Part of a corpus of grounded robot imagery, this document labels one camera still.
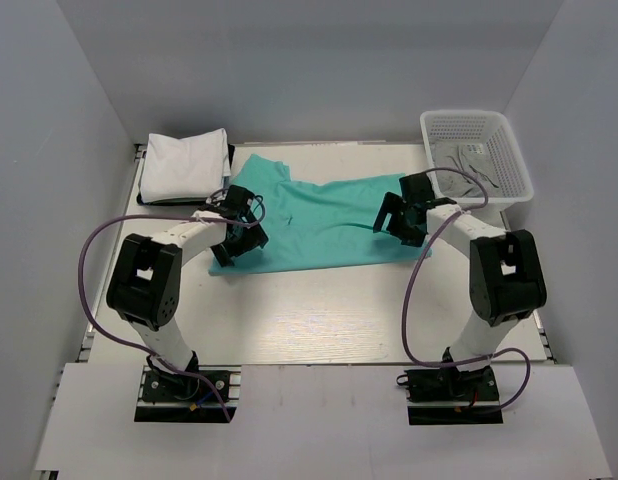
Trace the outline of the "teal t-shirt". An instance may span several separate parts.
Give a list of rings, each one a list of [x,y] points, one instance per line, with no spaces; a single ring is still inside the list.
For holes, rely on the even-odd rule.
[[[263,196],[262,227],[269,237],[211,276],[246,275],[415,261],[422,249],[403,245],[387,230],[372,231],[384,195],[399,192],[398,174],[323,185],[294,180],[290,168],[251,155],[234,183]]]

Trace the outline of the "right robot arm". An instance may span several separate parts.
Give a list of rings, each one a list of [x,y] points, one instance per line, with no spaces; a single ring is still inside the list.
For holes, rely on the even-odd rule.
[[[533,235],[524,229],[507,231],[492,226],[473,213],[488,205],[483,200],[462,207],[448,197],[437,197],[429,175],[437,167],[399,179],[400,194],[387,192],[373,224],[373,231],[387,232],[402,244],[419,247],[418,257],[401,309],[401,341],[414,364],[443,369],[442,390],[461,399],[477,385],[474,371],[511,350],[499,348],[508,333],[547,301],[547,288]],[[408,308],[416,277],[426,255],[438,239],[469,261],[469,297],[472,311],[462,332],[438,362],[423,361],[410,351],[407,336]]]

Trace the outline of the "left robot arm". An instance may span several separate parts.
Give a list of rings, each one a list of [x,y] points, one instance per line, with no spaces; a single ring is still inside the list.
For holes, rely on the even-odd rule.
[[[175,320],[182,269],[209,250],[222,268],[268,242],[260,195],[229,187],[224,197],[208,203],[185,220],[153,235],[128,235],[121,246],[106,302],[139,334],[149,350],[148,365],[168,372],[166,387],[188,399],[200,387],[197,356]]]

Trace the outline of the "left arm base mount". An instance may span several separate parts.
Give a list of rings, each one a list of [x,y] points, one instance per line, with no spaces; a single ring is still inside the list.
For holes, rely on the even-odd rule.
[[[241,369],[199,368],[222,398],[229,418],[236,413]],[[176,380],[172,374],[145,366],[140,379],[134,421],[137,423],[224,424],[224,410],[211,388],[197,379]]]

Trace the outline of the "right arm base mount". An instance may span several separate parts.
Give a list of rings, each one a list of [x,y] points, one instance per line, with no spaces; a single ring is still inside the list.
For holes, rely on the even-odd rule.
[[[503,423],[493,369],[405,370],[396,378],[407,393],[411,426],[496,425]]]

